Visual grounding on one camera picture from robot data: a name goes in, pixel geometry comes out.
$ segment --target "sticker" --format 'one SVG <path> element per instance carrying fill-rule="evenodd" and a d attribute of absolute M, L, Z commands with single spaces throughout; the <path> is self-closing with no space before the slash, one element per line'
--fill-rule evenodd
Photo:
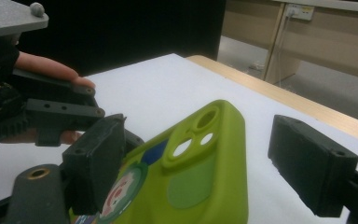
<path fill-rule="evenodd" d="M 132 164 L 115 183 L 98 215 L 98 223 L 107 224 L 114 221 L 131 204 L 147 175 L 147 165 L 143 162 Z"/>
<path fill-rule="evenodd" d="M 162 157 L 162 154 L 164 154 L 164 149 L 167 146 L 167 142 L 168 140 L 162 141 L 158 145 L 148 149 L 144 153 L 141 161 L 146 163 L 147 165 L 151 165 L 158 161 Z"/>
<path fill-rule="evenodd" d="M 76 219 L 75 224 L 92 224 L 95 220 L 95 216 L 79 216 Z"/>

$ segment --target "floor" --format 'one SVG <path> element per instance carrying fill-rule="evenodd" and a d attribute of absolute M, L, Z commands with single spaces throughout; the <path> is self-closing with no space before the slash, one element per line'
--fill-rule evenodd
<path fill-rule="evenodd" d="M 221 37 L 217 61 L 254 77 L 261 77 L 265 49 Z M 297 73 L 277 86 L 358 119 L 358 77 L 301 62 Z"/>

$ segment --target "cable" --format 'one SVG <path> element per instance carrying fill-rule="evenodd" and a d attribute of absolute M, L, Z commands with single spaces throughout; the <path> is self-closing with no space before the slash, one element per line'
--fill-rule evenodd
<path fill-rule="evenodd" d="M 277 61 L 278 61 L 278 76 L 279 76 L 279 87 L 281 88 L 282 85 L 282 69 L 281 69 L 281 52 L 282 52 L 282 48 L 283 48 L 283 43 L 284 43 L 284 36 L 286 35 L 287 32 L 287 27 L 289 26 L 289 21 L 290 19 L 296 14 L 295 10 L 293 8 L 290 8 L 289 13 L 286 15 L 288 17 L 288 19 L 284 22 L 283 28 L 282 28 L 282 37 L 280 40 L 280 44 L 278 45 L 278 55 L 277 55 Z"/>

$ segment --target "electrical outlet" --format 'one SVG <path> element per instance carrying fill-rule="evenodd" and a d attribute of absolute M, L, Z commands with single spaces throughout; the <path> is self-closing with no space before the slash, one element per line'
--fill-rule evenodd
<path fill-rule="evenodd" d="M 303 6 L 298 4 L 289 4 L 286 10 L 286 16 L 290 18 L 301 19 L 305 21 L 312 20 L 315 7 Z"/>

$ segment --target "circular sticker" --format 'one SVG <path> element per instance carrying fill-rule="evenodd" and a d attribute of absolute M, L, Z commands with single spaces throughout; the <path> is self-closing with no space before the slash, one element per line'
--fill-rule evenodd
<path fill-rule="evenodd" d="M 98 223 L 107 224 L 114 221 L 136 197 L 147 175 L 147 165 L 134 163 L 123 173 L 121 178 L 106 198 L 103 211 L 98 216 Z"/>

